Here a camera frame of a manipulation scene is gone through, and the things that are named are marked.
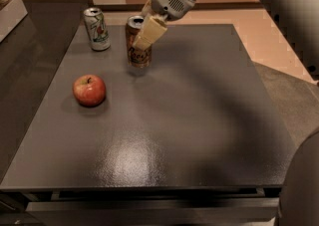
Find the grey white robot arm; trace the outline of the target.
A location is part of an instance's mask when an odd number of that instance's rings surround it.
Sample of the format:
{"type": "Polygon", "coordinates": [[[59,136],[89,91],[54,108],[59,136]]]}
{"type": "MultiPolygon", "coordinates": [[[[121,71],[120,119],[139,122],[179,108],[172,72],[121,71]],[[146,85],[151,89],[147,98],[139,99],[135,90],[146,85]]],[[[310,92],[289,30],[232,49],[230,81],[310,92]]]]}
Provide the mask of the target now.
{"type": "MultiPolygon", "coordinates": [[[[145,21],[133,46],[146,49],[181,19],[196,0],[148,0],[145,21]]],[[[312,76],[319,69],[319,0],[260,0],[297,61],[312,76]]],[[[274,226],[319,226],[319,131],[315,130],[293,155],[282,187],[274,226]]]]}

